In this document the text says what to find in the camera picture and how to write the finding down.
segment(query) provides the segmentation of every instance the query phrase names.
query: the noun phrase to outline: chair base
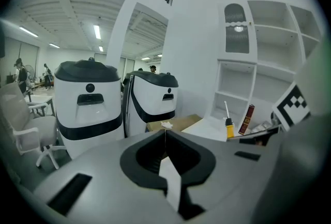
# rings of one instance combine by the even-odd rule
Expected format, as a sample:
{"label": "chair base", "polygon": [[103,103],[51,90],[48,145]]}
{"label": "chair base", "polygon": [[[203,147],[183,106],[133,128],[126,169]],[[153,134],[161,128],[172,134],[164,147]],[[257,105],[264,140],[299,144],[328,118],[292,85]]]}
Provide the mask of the chair base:
{"label": "chair base", "polygon": [[36,166],[38,168],[40,168],[40,163],[42,161],[42,159],[46,156],[46,155],[49,155],[53,164],[54,164],[54,167],[58,170],[59,169],[59,166],[56,162],[56,160],[54,159],[54,156],[53,156],[53,151],[58,151],[58,150],[66,150],[67,148],[65,146],[48,146],[49,148],[47,148],[47,146],[45,147],[42,147],[43,151],[42,153],[40,154],[40,156],[38,157],[37,159],[37,162],[36,162]]}

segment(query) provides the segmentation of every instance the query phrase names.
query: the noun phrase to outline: white desk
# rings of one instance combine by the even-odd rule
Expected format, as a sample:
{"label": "white desk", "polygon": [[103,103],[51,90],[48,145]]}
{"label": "white desk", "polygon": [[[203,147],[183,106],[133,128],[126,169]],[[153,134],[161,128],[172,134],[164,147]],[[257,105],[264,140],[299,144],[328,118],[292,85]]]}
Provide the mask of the white desk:
{"label": "white desk", "polygon": [[[30,95],[30,98],[31,98],[31,101],[30,101],[28,95],[25,96],[25,101],[26,101],[26,103],[29,106],[35,106],[35,105],[41,104],[41,103],[50,104],[51,105],[51,108],[52,108],[52,115],[55,116],[54,106],[53,106],[53,96],[47,96],[47,95]],[[42,110],[43,116],[45,116],[44,108],[41,108],[41,110]]]}
{"label": "white desk", "polygon": [[201,119],[192,126],[184,129],[182,132],[223,142],[226,142],[228,138],[225,120],[218,120],[212,116]]}

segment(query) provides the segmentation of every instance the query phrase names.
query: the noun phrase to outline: gray surface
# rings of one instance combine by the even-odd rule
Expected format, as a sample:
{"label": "gray surface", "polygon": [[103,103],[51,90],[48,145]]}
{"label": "gray surface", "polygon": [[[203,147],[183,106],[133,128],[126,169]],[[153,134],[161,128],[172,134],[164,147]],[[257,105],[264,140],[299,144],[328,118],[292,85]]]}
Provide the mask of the gray surface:
{"label": "gray surface", "polygon": [[[283,138],[284,134],[272,136],[265,147],[264,155],[261,155],[256,165],[240,179],[238,185],[227,195],[223,195],[215,206],[208,209],[207,213],[191,219],[189,223],[251,223],[255,206],[274,169]],[[226,177],[227,173],[224,171],[222,177]]]}
{"label": "gray surface", "polygon": [[[170,206],[162,191],[138,187],[121,170],[123,151],[155,132],[140,134],[92,149],[50,175],[36,190],[42,201],[50,201],[77,173],[93,178],[68,213],[80,223],[180,223],[181,216]],[[208,213],[189,222],[249,222],[277,157],[281,135],[267,147],[225,143],[179,132],[181,136],[209,149],[216,167],[207,181],[189,187],[193,203]],[[258,162],[234,156],[237,151],[262,154]]]}
{"label": "gray surface", "polygon": [[163,191],[138,187],[123,172],[123,151],[153,135],[145,133],[87,151],[50,175],[34,194],[48,202],[77,173],[93,178],[67,217],[77,223],[179,223]]}
{"label": "gray surface", "polygon": [[203,185],[188,188],[193,203],[203,208],[212,208],[223,200],[242,182],[244,182],[258,162],[235,156],[237,151],[253,154],[265,153],[265,147],[247,144],[232,144],[216,140],[207,140],[190,134],[178,132],[210,150],[216,157],[216,167]]}

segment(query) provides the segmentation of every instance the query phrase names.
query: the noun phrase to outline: black slot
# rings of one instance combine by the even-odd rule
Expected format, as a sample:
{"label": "black slot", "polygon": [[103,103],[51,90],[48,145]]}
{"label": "black slot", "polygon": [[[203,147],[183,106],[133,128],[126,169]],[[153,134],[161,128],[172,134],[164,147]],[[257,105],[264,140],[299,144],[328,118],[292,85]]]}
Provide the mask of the black slot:
{"label": "black slot", "polygon": [[173,95],[173,94],[165,94],[165,95],[163,96],[162,101],[172,100],[173,98],[174,98],[174,95]]}
{"label": "black slot", "polygon": [[88,106],[90,104],[98,103],[103,103],[102,94],[81,94],[77,99],[77,104],[79,106]]}
{"label": "black slot", "polygon": [[261,157],[259,154],[249,153],[249,152],[236,152],[234,155],[239,156],[241,158],[250,159],[254,161],[258,161]]}
{"label": "black slot", "polygon": [[71,181],[48,203],[48,206],[66,216],[71,207],[83,192],[92,177],[78,173]]}

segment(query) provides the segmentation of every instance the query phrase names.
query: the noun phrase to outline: ceiling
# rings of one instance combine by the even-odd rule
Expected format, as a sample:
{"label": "ceiling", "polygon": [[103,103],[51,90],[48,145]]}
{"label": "ceiling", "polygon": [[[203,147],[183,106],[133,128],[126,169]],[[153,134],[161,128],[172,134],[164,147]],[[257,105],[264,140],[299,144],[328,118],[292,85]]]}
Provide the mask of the ceiling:
{"label": "ceiling", "polygon": [[[107,53],[117,15],[124,0],[18,0],[4,14],[7,36],[20,34],[29,42],[34,38],[18,29],[23,26],[37,34],[38,40],[61,48]],[[159,52],[167,30],[167,20],[146,7],[136,6],[132,13],[122,56],[136,58],[156,49]],[[93,25],[100,26],[101,40]]]}

